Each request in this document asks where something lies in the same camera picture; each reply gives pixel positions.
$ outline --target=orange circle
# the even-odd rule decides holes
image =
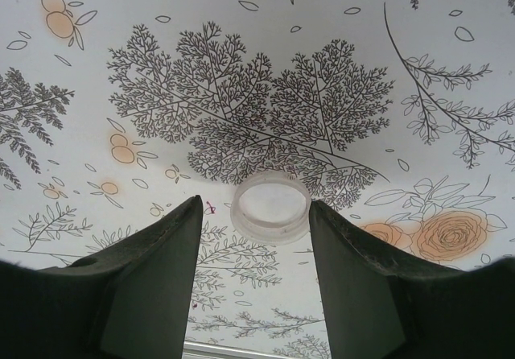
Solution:
[[[66,4],[63,0],[41,0],[41,5],[48,12],[51,13],[53,11],[63,12],[66,10]]]
[[[118,186],[116,184],[112,184],[111,182],[105,182],[100,186],[100,188],[105,194],[109,194],[110,196],[118,194]]]
[[[168,170],[166,170],[164,172],[164,175],[167,176],[167,178],[170,178],[171,180],[174,180],[175,178],[177,178],[179,175],[177,173],[177,171],[175,170],[172,170],[171,168],[169,168]]]
[[[120,134],[111,136],[110,142],[113,146],[127,146],[129,144],[127,138]]]
[[[54,35],[61,39],[67,39],[73,34],[72,20],[59,11],[54,11],[47,16],[47,26]]]
[[[113,147],[111,154],[120,163],[132,163],[136,159],[134,152],[125,146]]]
[[[56,190],[51,190],[50,188],[45,188],[43,190],[43,194],[51,200],[56,200],[59,198],[59,193]]]
[[[154,217],[159,217],[160,213],[161,213],[161,211],[158,208],[151,208],[150,209],[150,214],[152,214]]]

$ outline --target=floral wallpaper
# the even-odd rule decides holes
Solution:
[[[189,196],[187,339],[329,358],[309,237],[241,237],[286,171],[376,237],[513,255],[515,0],[0,0],[0,258],[66,266]]]

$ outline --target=orange rose illustration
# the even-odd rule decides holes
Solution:
[[[486,241],[488,222],[483,212],[448,211],[423,223],[413,234],[411,250],[431,261],[452,261],[476,250]]]
[[[411,245],[410,236],[404,234],[398,226],[387,224],[366,225],[363,230],[399,249],[405,249]]]

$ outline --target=wallpaper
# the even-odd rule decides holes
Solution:
[[[309,237],[261,246],[231,225],[247,176],[294,174],[445,266],[513,254],[515,0],[0,9],[1,259],[66,266],[200,194],[187,339],[329,358]]]

